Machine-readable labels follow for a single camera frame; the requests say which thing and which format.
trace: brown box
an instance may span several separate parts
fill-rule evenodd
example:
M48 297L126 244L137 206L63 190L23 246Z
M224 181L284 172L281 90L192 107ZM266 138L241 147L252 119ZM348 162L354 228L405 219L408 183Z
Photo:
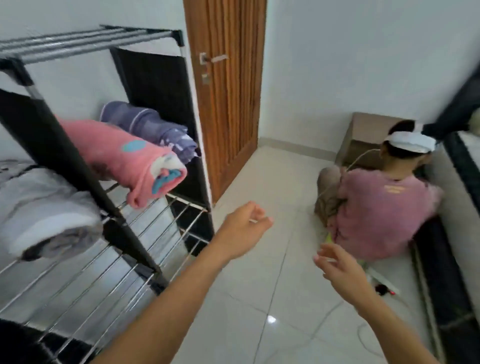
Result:
M335 164L349 166L367 150L380 148L390 128L401 120L404 119L354 112ZM382 168L382 160L378 152L372 151L360 158L355 166L376 170Z

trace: person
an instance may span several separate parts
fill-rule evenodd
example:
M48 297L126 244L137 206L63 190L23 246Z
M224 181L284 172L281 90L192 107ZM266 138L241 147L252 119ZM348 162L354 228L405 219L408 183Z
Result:
M229 214L195 261L91 363L170 363L220 270L251 250L272 224L265 210L254 202ZM314 262L335 290L371 325L390 364L438 364L376 295L362 268L345 250L334 244L322 246Z
M329 240L358 260L400 254L438 208L442 190L413 175L435 150L436 140L423 127L403 120L390 129L380 150L382 170L320 171L315 213Z

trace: neck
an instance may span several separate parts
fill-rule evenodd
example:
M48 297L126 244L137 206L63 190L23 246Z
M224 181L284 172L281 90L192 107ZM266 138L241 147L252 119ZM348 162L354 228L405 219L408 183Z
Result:
M407 160L398 159L389 161L386 160L382 172L393 180L402 180L406 177L410 177L413 174L416 166L416 161L410 162Z

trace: rolled blanket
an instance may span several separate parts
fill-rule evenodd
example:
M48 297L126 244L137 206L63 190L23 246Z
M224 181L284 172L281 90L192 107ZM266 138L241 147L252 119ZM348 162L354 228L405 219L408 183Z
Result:
M29 161L0 161L0 242L23 260L68 259L94 245L103 231L88 192Z
M156 146L122 129L94 120L60 120L85 162L98 174L130 189L127 202L145 207L177 186L187 170L166 146Z
M187 127L163 120L153 109L137 108L123 101L103 106L100 121L119 126L157 146L169 146L183 164L197 157L197 143L187 135Z

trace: hand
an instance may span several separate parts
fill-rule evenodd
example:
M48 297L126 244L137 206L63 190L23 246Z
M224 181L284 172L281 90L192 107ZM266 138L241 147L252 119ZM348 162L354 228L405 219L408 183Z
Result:
M265 210L250 201L227 215L209 248L228 262L251 250L272 225L273 219L265 216Z
M313 261L324 271L324 277L332 283L335 291L357 310L367 308L378 299L362 267L340 245L322 244Z

